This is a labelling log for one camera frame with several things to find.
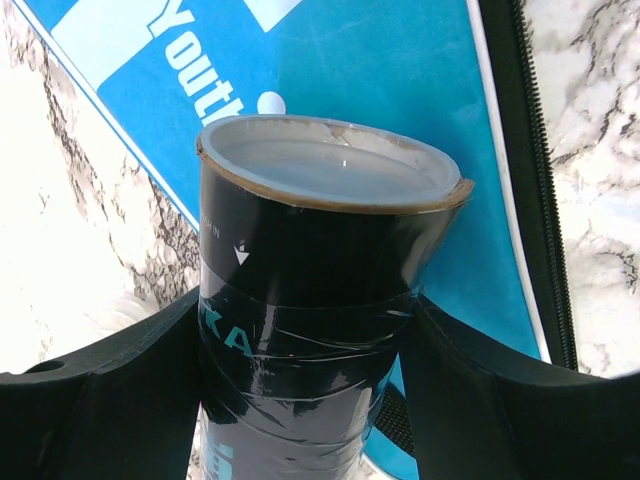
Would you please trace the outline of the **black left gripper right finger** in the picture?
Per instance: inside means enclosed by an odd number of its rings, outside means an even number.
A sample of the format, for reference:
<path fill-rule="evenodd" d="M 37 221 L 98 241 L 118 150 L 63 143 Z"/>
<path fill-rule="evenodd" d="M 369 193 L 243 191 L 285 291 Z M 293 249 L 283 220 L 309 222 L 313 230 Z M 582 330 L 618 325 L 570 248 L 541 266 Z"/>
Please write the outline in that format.
<path fill-rule="evenodd" d="M 426 297 L 400 352 L 422 479 L 636 479 L 639 376 L 531 358 Z"/>

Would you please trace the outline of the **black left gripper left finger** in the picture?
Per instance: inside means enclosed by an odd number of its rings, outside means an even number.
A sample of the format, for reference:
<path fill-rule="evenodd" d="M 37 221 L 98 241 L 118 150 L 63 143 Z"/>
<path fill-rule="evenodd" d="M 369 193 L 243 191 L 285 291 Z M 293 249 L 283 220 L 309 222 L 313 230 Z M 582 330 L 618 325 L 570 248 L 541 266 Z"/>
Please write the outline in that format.
<path fill-rule="evenodd" d="M 2 374 L 2 478 L 185 478 L 200 401 L 198 296 Z"/>

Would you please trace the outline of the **white feather shuttlecock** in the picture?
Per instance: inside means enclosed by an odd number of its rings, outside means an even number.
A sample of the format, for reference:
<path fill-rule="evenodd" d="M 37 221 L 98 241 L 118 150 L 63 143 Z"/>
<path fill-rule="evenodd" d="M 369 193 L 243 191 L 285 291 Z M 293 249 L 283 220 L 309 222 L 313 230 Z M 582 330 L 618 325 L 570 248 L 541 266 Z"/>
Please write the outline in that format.
<path fill-rule="evenodd" d="M 124 292 L 99 303 L 83 313 L 89 324 L 101 335 L 107 336 L 144 320 L 160 310 L 158 302 L 149 297 L 141 299 Z"/>

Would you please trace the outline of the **black shuttlecock tube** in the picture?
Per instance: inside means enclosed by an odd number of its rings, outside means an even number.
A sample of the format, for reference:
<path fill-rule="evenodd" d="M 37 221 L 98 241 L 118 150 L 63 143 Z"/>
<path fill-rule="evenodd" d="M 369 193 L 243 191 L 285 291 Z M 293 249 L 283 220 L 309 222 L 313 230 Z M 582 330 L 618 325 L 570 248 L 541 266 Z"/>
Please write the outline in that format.
<path fill-rule="evenodd" d="M 292 115 L 197 139 L 208 479 L 350 479 L 419 275 L 473 184 L 444 152 Z"/>

